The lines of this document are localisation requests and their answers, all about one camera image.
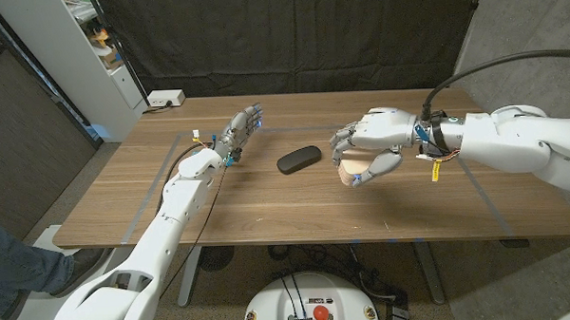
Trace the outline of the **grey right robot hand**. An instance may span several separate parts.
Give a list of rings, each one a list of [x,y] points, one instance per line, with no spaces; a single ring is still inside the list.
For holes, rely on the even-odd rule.
[[[416,115],[398,108],[375,107],[358,122],[347,124],[330,139],[332,163],[341,182],[359,187],[371,179],[394,171],[402,162],[401,148],[411,147]],[[342,166],[342,156],[351,150],[378,152],[365,170],[354,172]]]

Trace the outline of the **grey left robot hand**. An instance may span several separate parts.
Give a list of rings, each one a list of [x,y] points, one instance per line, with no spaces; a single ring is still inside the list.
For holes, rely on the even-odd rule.
[[[223,158],[224,162],[239,161],[243,146],[261,126],[261,104],[256,103],[240,110],[225,126],[220,137],[216,140],[214,150]]]

